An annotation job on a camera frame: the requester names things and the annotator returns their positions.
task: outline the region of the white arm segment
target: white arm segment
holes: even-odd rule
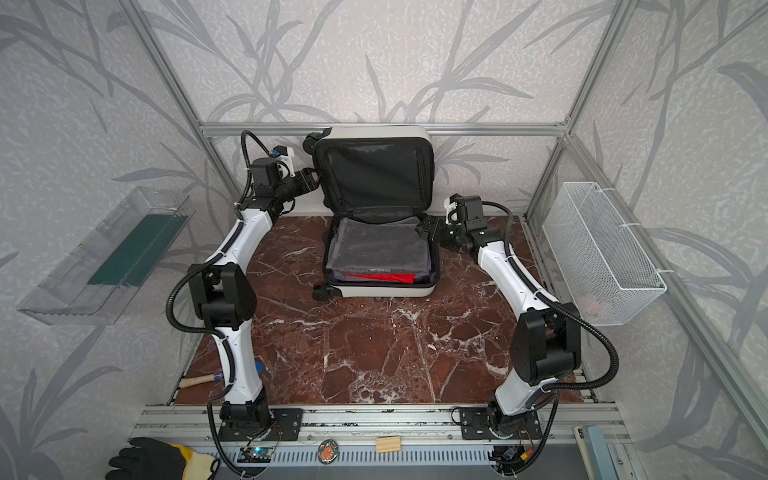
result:
[[[256,208],[247,208],[242,211],[243,220],[237,220],[234,227],[230,230],[227,237],[222,242],[222,246],[229,241],[230,237],[234,234],[235,229],[239,223],[243,223],[243,230],[238,235],[227,253],[216,265],[226,265],[227,263],[236,263],[243,273],[246,272],[248,263],[250,262],[253,252],[259,246],[259,242],[264,238],[267,232],[272,228],[272,220],[270,215]],[[217,250],[209,259],[219,253],[221,250]],[[253,344],[250,339],[250,327],[253,321],[249,319],[240,325],[237,330],[231,327],[217,327],[216,330],[222,332],[227,336],[230,348],[232,349],[232,355],[235,361],[235,381],[232,385],[232,389],[224,396],[224,401],[233,404],[244,404],[245,402],[252,402],[259,395],[262,389],[262,382],[259,378],[259,373],[256,371],[256,363],[253,359]],[[230,363],[227,359],[227,353],[221,345],[222,340],[214,336],[216,341],[216,347],[219,350],[219,358],[221,359],[221,369],[223,372],[224,382],[229,384]]]
[[[557,299],[544,290],[541,284],[528,272],[528,269],[522,265],[511,247],[510,253],[511,259],[517,263],[520,270],[533,282],[534,286],[541,289],[541,292],[550,300],[556,302]],[[478,265],[496,282],[496,286],[502,291],[504,298],[509,302],[516,318],[520,318],[521,313],[531,308],[534,310],[546,310],[548,308],[546,304],[534,296],[533,292],[528,289],[518,274],[511,268],[504,253],[503,241],[489,243],[486,247],[480,248],[478,251]],[[520,378],[513,366],[504,383],[496,389],[496,402],[505,415],[523,413],[529,409],[527,407],[529,399],[537,396],[538,390],[542,386],[556,380],[555,377],[552,377],[542,380],[536,386],[530,386]]]

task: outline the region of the open suitcase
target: open suitcase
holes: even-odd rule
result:
[[[307,135],[304,150],[312,154],[325,195],[323,203],[333,211],[331,227],[323,238],[324,283],[315,285],[312,297],[432,293],[440,277],[438,245],[415,231],[432,203],[435,155],[427,131],[415,125],[332,127]],[[367,239],[370,251],[376,254],[366,254]],[[343,258],[339,258],[340,250],[347,252]],[[418,253],[411,255],[412,250]],[[377,255],[390,259],[382,263],[381,275],[357,276],[358,271],[348,265],[357,262],[354,265],[360,265],[360,271],[373,268],[378,272],[376,265],[366,266]],[[406,265],[413,265],[416,272],[388,274],[400,272],[400,267],[408,271]],[[406,278],[407,283],[380,280],[393,277]]]

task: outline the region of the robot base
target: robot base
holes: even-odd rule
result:
[[[464,440],[499,440],[499,439],[527,439],[532,440],[542,437],[541,423],[535,411],[528,411],[514,417],[514,425],[504,425],[505,432],[491,430],[491,417],[487,407],[458,409],[459,423],[462,426],[462,439]]]
[[[299,439],[302,409],[272,409],[276,425],[269,430],[263,441],[295,442]],[[258,422],[228,421],[221,424],[219,440],[239,442],[248,440],[251,435],[258,435],[263,430]]]

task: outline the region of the white mesh basket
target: white mesh basket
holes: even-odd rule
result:
[[[581,317],[622,325],[667,284],[595,182],[564,182],[544,232]]]

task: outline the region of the suitcase lid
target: suitcase lid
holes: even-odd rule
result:
[[[313,145],[312,160],[335,214],[389,221],[432,203],[435,154],[417,125],[328,128]]]

